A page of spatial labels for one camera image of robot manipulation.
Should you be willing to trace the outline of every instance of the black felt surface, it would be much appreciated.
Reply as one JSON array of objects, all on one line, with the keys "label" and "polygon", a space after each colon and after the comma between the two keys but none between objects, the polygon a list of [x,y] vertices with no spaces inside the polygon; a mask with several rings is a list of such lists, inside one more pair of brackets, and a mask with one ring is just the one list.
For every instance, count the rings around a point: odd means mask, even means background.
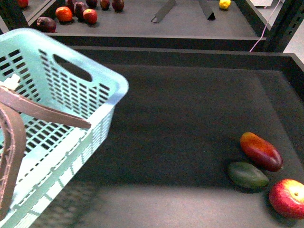
[{"label": "black felt surface", "polygon": [[77,21],[69,24],[57,24],[57,33],[98,34],[107,36],[189,36],[189,37],[257,37],[235,2],[229,10],[219,8],[219,1],[208,1],[216,20],[206,19],[199,2],[196,0],[177,0],[176,5],[159,23],[152,23],[154,14],[166,3],[166,0],[126,0],[122,13],[95,9],[98,22],[87,25]]},{"label": "black felt surface", "polygon": [[[76,175],[101,189],[83,216],[86,228],[302,228],[270,206],[267,194],[283,178],[304,182],[303,166],[275,107],[294,97],[280,71],[107,65],[130,83],[108,138]],[[230,161],[248,161],[241,135],[271,142],[284,169],[265,172],[259,192],[235,186]]]}]

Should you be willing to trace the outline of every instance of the yellow lemon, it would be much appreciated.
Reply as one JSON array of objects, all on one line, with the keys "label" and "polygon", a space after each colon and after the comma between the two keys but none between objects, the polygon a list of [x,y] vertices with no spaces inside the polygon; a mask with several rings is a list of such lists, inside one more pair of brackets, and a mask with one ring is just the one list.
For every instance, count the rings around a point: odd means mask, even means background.
[{"label": "yellow lemon", "polygon": [[228,9],[228,7],[230,6],[230,4],[231,4],[231,0],[220,0],[219,1],[219,7],[222,10]]}]

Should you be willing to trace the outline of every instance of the basket handle hole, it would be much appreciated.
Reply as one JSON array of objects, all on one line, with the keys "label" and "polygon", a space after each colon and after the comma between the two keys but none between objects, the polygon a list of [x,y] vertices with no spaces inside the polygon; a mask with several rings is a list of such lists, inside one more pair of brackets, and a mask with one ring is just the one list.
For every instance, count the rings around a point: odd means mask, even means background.
[{"label": "basket handle hole", "polygon": [[79,68],[75,64],[63,59],[62,57],[60,57],[56,54],[53,54],[53,58],[60,66],[62,66],[65,70],[67,70],[71,74],[73,74],[85,81],[88,81],[88,82],[92,81],[92,77],[87,71]]}]

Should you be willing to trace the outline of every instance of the black metal post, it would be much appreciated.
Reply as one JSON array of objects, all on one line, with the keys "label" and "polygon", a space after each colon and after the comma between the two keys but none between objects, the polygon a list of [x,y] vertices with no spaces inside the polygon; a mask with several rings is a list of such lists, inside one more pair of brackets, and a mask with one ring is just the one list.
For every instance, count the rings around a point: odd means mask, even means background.
[{"label": "black metal post", "polygon": [[286,0],[263,46],[265,52],[283,52],[304,19],[304,0]]},{"label": "black metal post", "polygon": [[16,0],[0,0],[0,16],[9,30],[29,27]]}]

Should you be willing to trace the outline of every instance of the black tray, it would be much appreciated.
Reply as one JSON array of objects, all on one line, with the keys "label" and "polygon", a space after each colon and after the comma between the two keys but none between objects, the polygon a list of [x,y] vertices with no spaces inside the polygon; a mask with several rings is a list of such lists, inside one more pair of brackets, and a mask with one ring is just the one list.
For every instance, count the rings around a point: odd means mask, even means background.
[{"label": "black tray", "polygon": [[51,0],[29,0],[26,8],[22,9],[27,22],[36,16]]},{"label": "black tray", "polygon": [[249,51],[266,23],[250,0],[235,0],[227,11],[219,9],[218,0],[208,1],[216,17],[214,21],[206,19],[197,0],[177,0],[159,24],[152,23],[154,14],[166,2],[126,0],[124,11],[115,13],[112,6],[108,11],[101,10],[98,1],[97,24],[89,26],[74,17],[70,24],[58,22],[57,32],[48,35],[69,46]]},{"label": "black tray", "polygon": [[[295,55],[77,50],[130,83],[108,138],[75,176],[101,183],[82,227],[304,227],[267,200],[276,181],[304,183],[304,66]],[[228,162],[249,161],[239,146],[246,131],[274,144],[285,163],[266,171],[261,192],[236,187],[225,173]]]}]

